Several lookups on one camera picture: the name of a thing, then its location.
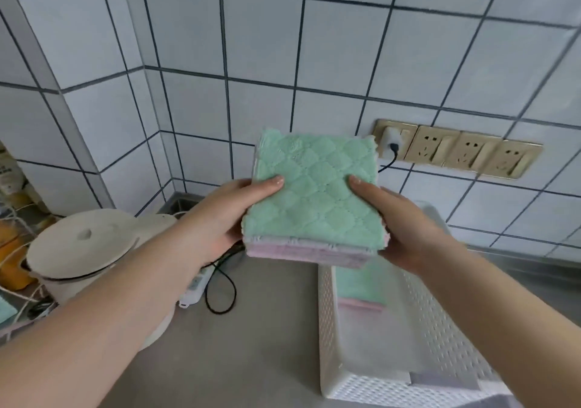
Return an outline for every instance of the electrical outlet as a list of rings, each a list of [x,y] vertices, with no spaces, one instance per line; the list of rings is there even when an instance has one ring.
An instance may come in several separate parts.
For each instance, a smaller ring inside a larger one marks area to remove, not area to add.
[[[540,144],[504,140],[490,157],[482,174],[493,177],[519,178],[542,150],[543,146]]]
[[[460,132],[421,125],[404,160],[441,166]]]
[[[462,132],[447,156],[444,166],[478,172],[492,155],[501,138]]]
[[[400,135],[403,144],[397,153],[397,160],[401,161],[410,147],[411,140],[414,138],[418,126],[410,123],[396,122],[395,120],[378,119],[377,122],[375,122],[375,128],[373,129],[373,135],[375,136],[375,143],[377,145],[381,142],[383,132],[388,127],[393,127],[401,131]],[[381,148],[378,147],[377,153],[380,158],[383,157],[383,150]]]

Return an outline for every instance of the diamond quilted pattern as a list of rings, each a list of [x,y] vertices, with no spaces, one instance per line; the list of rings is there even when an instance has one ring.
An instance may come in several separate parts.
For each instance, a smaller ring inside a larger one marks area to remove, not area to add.
[[[244,235],[382,249],[385,230],[379,214],[346,183],[349,174],[375,183],[376,160],[372,138],[266,130],[258,145],[254,179],[281,174],[285,185],[249,209],[242,221]]]

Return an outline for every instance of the person's left arm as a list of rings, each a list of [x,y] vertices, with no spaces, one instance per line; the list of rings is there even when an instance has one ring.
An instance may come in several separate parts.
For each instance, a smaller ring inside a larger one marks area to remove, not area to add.
[[[240,218],[282,177],[227,183],[0,349],[3,408],[94,408],[201,266],[241,238]]]

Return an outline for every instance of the forearm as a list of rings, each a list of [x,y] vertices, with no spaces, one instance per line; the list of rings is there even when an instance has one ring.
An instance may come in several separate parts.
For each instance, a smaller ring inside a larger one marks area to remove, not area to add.
[[[424,256],[426,286],[527,408],[579,405],[580,328],[451,238]]]
[[[184,220],[147,242],[0,349],[2,405],[97,406],[207,262],[196,227]]]

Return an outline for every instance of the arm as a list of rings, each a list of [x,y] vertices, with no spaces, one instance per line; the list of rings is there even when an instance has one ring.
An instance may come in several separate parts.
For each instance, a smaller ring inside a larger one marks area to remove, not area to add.
[[[241,238],[246,208],[282,178],[221,186],[177,224],[0,349],[3,408],[97,407],[201,266]]]
[[[527,408],[581,403],[581,328],[444,233],[405,197],[350,177],[383,215],[382,255],[418,275]]]

